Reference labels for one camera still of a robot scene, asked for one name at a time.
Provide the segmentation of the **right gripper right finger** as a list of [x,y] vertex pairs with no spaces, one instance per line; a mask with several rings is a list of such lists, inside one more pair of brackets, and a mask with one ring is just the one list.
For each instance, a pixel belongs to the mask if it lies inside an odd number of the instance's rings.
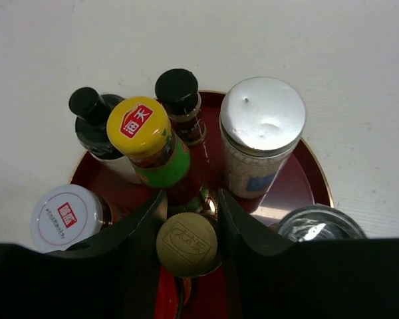
[[230,318],[399,318],[399,239],[295,243],[218,197]]

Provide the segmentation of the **small brown yellow-label bottle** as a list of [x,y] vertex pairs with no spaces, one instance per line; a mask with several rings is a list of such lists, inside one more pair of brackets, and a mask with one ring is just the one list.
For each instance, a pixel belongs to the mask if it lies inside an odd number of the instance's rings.
[[221,264],[217,220],[192,212],[170,217],[158,231],[156,252],[162,266],[176,277],[213,272]]

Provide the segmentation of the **silver top salt shaker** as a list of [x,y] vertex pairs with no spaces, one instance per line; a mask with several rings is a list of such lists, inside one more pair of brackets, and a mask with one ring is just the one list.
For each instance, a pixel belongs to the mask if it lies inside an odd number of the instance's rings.
[[268,228],[294,242],[367,238],[353,218],[322,204],[298,208]]

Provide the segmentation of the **grey lid paste jar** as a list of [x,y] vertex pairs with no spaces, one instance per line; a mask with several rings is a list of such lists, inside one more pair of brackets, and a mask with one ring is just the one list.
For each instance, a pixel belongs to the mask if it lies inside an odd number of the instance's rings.
[[43,195],[31,215],[30,233],[43,252],[64,251],[119,219],[103,197],[75,184],[58,186]]

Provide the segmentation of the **black cap cumin spice bottle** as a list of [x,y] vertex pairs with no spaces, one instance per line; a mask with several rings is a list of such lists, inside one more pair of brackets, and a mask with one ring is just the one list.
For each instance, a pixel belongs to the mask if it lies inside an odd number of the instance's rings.
[[156,98],[166,109],[175,133],[188,147],[205,140],[199,84],[194,74],[183,68],[162,73],[154,87]]

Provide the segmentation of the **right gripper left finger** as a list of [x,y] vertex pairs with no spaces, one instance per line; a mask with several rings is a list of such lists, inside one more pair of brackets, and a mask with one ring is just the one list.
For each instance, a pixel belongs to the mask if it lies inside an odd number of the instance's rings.
[[67,251],[0,243],[0,318],[153,318],[166,206],[159,192]]

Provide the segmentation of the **white cylinder spice shaker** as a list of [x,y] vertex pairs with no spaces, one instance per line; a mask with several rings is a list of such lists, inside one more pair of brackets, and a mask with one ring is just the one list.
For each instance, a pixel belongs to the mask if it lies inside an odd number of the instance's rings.
[[224,175],[232,194],[265,195],[301,139],[307,110],[299,93],[282,80],[242,80],[224,96],[219,129]]

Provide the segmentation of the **black cap white-powder bottle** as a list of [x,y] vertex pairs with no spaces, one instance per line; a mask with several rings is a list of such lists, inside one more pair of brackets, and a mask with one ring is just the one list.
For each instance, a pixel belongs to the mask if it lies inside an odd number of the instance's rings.
[[82,87],[71,94],[68,107],[76,116],[74,130],[83,148],[119,177],[139,184],[132,163],[112,145],[106,131],[111,111],[123,100],[116,94],[99,94],[91,87]]

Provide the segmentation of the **yellow cap chili sauce bottle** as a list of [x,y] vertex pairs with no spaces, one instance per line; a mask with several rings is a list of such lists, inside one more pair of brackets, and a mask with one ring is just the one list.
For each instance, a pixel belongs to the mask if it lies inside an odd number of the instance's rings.
[[111,144],[130,160],[140,181],[166,192],[171,214],[210,209],[204,174],[159,102],[145,96],[123,100],[111,111],[106,132]]

